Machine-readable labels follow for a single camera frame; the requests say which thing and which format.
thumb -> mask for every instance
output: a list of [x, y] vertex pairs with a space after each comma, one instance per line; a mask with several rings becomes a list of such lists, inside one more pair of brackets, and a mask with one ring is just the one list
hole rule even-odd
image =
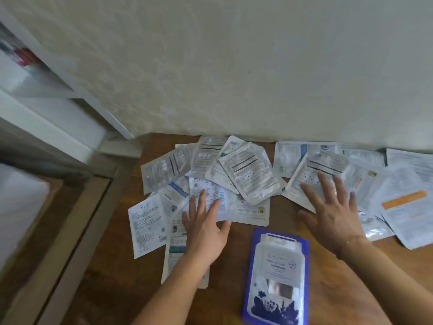
[[306, 227], [311, 232], [311, 234], [314, 235], [316, 233], [317, 223], [316, 223], [313, 215], [311, 213], [303, 211], [303, 210], [299, 210], [298, 214], [302, 218], [302, 221], [305, 223]]
[[226, 220], [223, 222], [223, 225], [221, 227], [221, 231], [219, 232], [220, 235], [223, 235], [225, 239], [229, 236], [230, 226], [232, 222], [230, 220]]

pile of packets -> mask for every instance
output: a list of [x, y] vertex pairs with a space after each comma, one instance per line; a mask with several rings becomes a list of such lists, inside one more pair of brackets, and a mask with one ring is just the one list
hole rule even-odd
[[[202, 189], [206, 208], [221, 198], [218, 221], [266, 227], [270, 197], [276, 195], [315, 212], [300, 184], [323, 196], [318, 171], [328, 179], [338, 175], [346, 190], [356, 193], [368, 239], [397, 235], [409, 249], [433, 242], [433, 155], [395, 149], [385, 155], [335, 142], [278, 141], [272, 165], [263, 147], [254, 143], [235, 136], [202, 136], [141, 166], [143, 193], [151, 194], [128, 210], [134, 258], [167, 245], [165, 280], [185, 251], [182, 211], [188, 211], [191, 196], [198, 202]], [[201, 287], [208, 280], [209, 273]]]

patterned wallpaper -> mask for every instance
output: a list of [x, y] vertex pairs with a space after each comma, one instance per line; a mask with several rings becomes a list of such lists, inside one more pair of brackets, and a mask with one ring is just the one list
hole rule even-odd
[[433, 149], [433, 0], [1, 1], [136, 136]]

orange rectangle on packet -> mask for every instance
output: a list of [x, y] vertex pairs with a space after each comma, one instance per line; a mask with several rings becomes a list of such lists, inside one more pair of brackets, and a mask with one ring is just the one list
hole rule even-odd
[[397, 206], [400, 206], [403, 204], [417, 201], [417, 200], [422, 199], [424, 197], [427, 197], [427, 192], [425, 190], [420, 190], [420, 191], [417, 191], [416, 193], [409, 194], [409, 195], [402, 196], [402, 197], [398, 197], [398, 198], [390, 200], [388, 202], [384, 202], [384, 203], [382, 203], [382, 206], [385, 210], [388, 210], [388, 209], [393, 208], [393, 207], [397, 207]]

wall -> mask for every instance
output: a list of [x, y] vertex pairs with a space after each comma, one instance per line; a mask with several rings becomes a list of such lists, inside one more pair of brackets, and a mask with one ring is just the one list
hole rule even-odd
[[433, 0], [2, 0], [130, 132], [433, 149]]

